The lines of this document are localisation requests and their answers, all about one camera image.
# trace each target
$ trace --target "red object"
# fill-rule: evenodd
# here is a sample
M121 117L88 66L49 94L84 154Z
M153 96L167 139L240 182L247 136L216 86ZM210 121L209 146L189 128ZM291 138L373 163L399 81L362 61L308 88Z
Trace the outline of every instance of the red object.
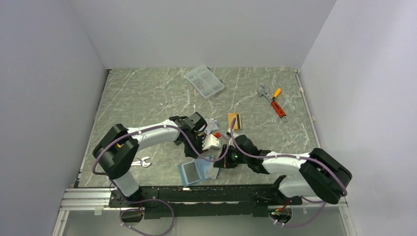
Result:
M278 105L277 102L273 101L271 102L271 105L280 118L282 118L283 116L286 116L284 110Z

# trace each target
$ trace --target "gray wall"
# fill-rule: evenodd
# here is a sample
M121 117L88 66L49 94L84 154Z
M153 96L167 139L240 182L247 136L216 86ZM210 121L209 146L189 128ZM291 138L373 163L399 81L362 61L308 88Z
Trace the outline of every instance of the gray wall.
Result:
M417 2L338 0L302 68L359 235L415 235Z
M300 68L336 0L69 0L106 68Z
M51 235L106 71L67 0L3 0L0 29L0 235Z

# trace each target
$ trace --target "table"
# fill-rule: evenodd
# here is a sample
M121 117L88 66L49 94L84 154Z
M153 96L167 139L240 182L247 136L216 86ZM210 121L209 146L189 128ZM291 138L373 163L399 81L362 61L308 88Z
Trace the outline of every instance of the table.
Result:
M138 68L110 71L87 155L82 166L79 187L107 187L106 177L93 175L92 151L100 139L117 123L125 127L141 127L160 123L171 116L190 116L194 110L204 118L214 118L220 131L227 131L227 114L239 113L242 130L259 149L284 153L304 153L316 147L299 85L292 68L211 68L224 82L225 89L204 99L185 79L192 68ZM283 122L265 97L256 88L269 86L270 92L281 88L277 102L289 120ZM144 149L136 157L149 156L148 168L130 170L142 186L182 185L178 165L189 162L183 144L163 143ZM263 175L246 165L221 169L217 180L203 185L270 184L280 173Z

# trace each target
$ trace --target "gray floor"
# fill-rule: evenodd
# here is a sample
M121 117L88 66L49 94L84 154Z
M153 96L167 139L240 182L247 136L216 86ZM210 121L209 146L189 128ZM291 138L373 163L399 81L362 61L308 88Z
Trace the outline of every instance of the gray floor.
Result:
M205 118L215 118L220 131L226 132L227 114L240 113L242 130L260 149L284 153L304 153L316 147L309 118L291 68L212 68L225 84L225 89L204 99L185 79L191 68L141 68L112 70L104 91L91 144L83 166L80 187L109 186L107 178L91 172L94 157L91 152L117 123L125 127L141 127L162 122L171 116L189 116L194 107ZM289 121L283 122L267 99L259 97L260 84L272 93L281 88L277 102ZM163 143L140 151L137 157L150 156L148 168L132 167L140 185L182 185L178 165L190 161L183 146ZM247 166L221 169L217 180L201 184L260 184L273 183L280 173L260 175Z
M288 224L300 224L310 219L317 208L308 208L304 215L301 208L294 209L293 218ZM143 220L134 227L147 234L164 232L171 222L170 218ZM71 211L63 236L137 236L136 232L120 226L119 211L105 210L95 216L93 211ZM250 215L178 217L167 236L345 236L338 207L326 207L311 224L300 228L282 228L273 225L267 217Z

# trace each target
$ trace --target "yellow screwdriver handle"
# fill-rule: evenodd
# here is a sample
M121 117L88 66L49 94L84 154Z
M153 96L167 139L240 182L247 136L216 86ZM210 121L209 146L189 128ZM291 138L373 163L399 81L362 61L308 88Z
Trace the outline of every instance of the yellow screwdriver handle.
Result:
M281 89L279 88L276 90L274 97L277 98L280 93L281 93Z

